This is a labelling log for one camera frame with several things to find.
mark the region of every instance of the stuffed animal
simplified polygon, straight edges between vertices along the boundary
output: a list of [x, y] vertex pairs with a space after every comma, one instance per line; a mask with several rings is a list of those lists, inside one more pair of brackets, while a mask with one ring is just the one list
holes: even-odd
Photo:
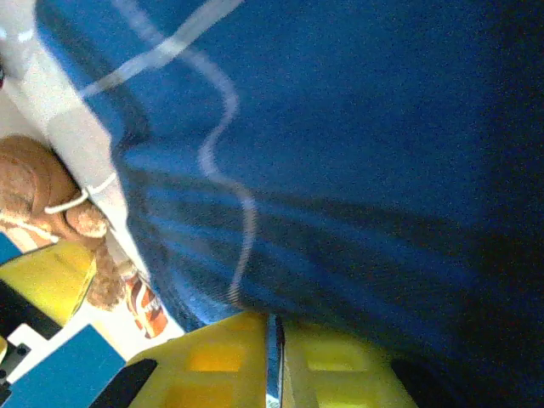
[[[68, 240], [92, 250], [97, 273], [87, 300], [95, 307], [112, 310], [124, 299], [125, 285], [105, 244], [105, 216], [89, 200], [59, 211], [59, 206], [80, 195], [51, 150], [25, 136], [0, 139], [0, 230], [8, 237], [14, 230], [24, 230], [34, 247]], [[31, 249], [21, 241], [12, 241], [22, 252]]]

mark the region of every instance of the brown teddy bear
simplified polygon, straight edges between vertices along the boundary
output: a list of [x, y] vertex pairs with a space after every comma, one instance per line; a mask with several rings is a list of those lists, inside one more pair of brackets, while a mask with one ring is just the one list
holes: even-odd
[[[87, 300], [111, 310], [124, 299], [124, 283], [105, 244], [105, 216], [89, 200], [65, 211], [55, 209], [78, 196], [81, 191], [51, 150], [25, 136], [0, 139], [0, 230], [7, 236], [24, 230], [34, 247], [68, 240], [92, 250], [97, 273]], [[28, 250], [12, 241], [22, 252]]]

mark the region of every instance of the toy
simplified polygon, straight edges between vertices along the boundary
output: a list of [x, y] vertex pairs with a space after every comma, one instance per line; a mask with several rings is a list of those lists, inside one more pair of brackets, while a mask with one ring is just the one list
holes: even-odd
[[51, 150], [21, 135], [0, 140], [0, 230], [10, 238], [13, 230], [24, 230], [25, 240], [12, 239], [22, 252], [59, 240], [82, 243], [93, 251], [97, 266], [87, 300], [112, 310], [124, 299], [124, 283], [105, 244], [107, 219], [89, 200], [55, 211], [80, 195]]

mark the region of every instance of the yellow plastic block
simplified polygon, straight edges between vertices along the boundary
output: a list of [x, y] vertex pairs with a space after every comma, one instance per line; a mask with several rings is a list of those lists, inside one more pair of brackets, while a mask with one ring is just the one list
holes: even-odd
[[157, 367], [130, 408], [264, 408], [266, 316], [242, 313], [145, 350]]
[[6, 356], [6, 353], [8, 352], [8, 342], [6, 342], [6, 339], [0, 336], [0, 363], [2, 362], [3, 358]]
[[284, 408], [417, 408], [384, 350], [293, 321], [284, 331]]
[[4, 264], [0, 279], [64, 326], [80, 307], [95, 272], [87, 248], [62, 241]]

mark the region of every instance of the plush toy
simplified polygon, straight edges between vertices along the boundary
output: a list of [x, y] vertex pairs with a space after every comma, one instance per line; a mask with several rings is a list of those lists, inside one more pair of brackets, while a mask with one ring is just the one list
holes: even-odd
[[[111, 310], [124, 299], [125, 284], [105, 244], [105, 216], [89, 200], [64, 211], [58, 208], [80, 195], [51, 150], [25, 136], [0, 139], [0, 230], [10, 238], [14, 230], [24, 230], [34, 247], [68, 240], [92, 250], [97, 273], [87, 300]], [[12, 241], [22, 252], [29, 250], [21, 241]]]

